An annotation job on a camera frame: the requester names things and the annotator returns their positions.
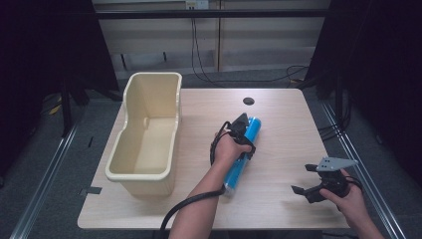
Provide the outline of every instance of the hand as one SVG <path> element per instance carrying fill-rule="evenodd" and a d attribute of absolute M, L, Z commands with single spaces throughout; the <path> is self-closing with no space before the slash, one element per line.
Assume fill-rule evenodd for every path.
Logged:
<path fill-rule="evenodd" d="M 341 173 L 344 176 L 350 176 L 344 169 L 341 170 Z M 357 232 L 359 238 L 382 238 L 375 224 L 373 224 L 372 219 L 369 217 L 360 188 L 349 183 L 347 190 L 347 195 L 342 198 L 324 188 L 319 193 L 337 205 L 338 209 L 344 215 L 347 224 Z"/>
<path fill-rule="evenodd" d="M 215 148 L 215 162 L 224 163 L 231 166 L 233 162 L 239 158 L 242 152 L 249 152 L 252 148 L 249 145 L 240 145 L 236 143 L 233 138 L 226 133 L 225 130 L 221 132 L 223 135 Z"/>

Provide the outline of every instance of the blue tube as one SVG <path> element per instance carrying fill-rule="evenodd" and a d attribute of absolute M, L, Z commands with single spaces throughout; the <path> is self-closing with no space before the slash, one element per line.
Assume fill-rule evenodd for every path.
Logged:
<path fill-rule="evenodd" d="M 245 137 L 251 142 L 255 143 L 255 139 L 261 128 L 261 121 L 258 118 L 249 118 L 249 126 L 246 129 Z M 246 163 L 249 161 L 247 156 L 244 158 L 237 159 L 233 166 L 230 168 L 226 177 L 224 178 L 224 186 L 226 187 L 226 196 L 232 196 L 235 192 L 235 188 L 239 182 L 240 176 L 242 175 L 243 169 Z"/>

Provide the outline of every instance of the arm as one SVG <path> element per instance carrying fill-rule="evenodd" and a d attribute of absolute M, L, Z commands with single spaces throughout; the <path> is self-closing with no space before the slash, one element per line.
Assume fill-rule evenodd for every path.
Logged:
<path fill-rule="evenodd" d="M 224 135 L 217 144 L 214 164 L 188 197 L 219 190 L 233 162 L 242 152 L 250 150 L 250 146 L 239 145 L 228 134 Z M 182 208 L 174 219 L 170 238 L 208 238 L 214 223 L 217 204 L 218 197 L 212 197 Z"/>
<path fill-rule="evenodd" d="M 349 176 L 345 170 L 342 169 L 341 172 L 344 176 Z M 384 238 L 369 217 L 360 188 L 349 183 L 348 190 L 348 194 L 343 198 L 326 189 L 321 189 L 319 193 L 338 206 L 347 224 L 357 233 L 360 239 Z"/>

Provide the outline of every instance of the wooden table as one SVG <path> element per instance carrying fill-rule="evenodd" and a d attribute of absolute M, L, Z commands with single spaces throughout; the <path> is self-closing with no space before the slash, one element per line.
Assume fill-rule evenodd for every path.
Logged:
<path fill-rule="evenodd" d="M 255 103 L 247 106 L 244 98 Z M 305 164 L 318 164 L 326 151 L 301 91 L 294 89 L 183 89 L 182 122 L 176 158 L 176 182 L 168 197 L 134 197 L 105 175 L 106 162 L 124 116 L 120 109 L 78 224 L 90 229 L 157 229 L 164 215 L 183 200 L 210 167 L 209 147 L 224 121 L 241 113 L 257 117 L 262 127 L 257 151 L 248 162 L 232 198 L 220 197 L 214 229 L 347 228 L 329 201 L 309 204 L 292 192 L 320 183 Z"/>

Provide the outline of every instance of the person's right hand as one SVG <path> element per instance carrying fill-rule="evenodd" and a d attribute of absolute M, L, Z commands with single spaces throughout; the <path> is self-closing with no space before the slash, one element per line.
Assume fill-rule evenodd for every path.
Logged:
<path fill-rule="evenodd" d="M 350 176 L 344 169 L 341 173 L 346 177 Z M 342 198 L 324 188 L 319 193 L 337 205 L 347 224 L 356 231 L 359 238 L 383 238 L 369 217 L 360 188 L 349 183 L 347 190 L 347 195 Z"/>

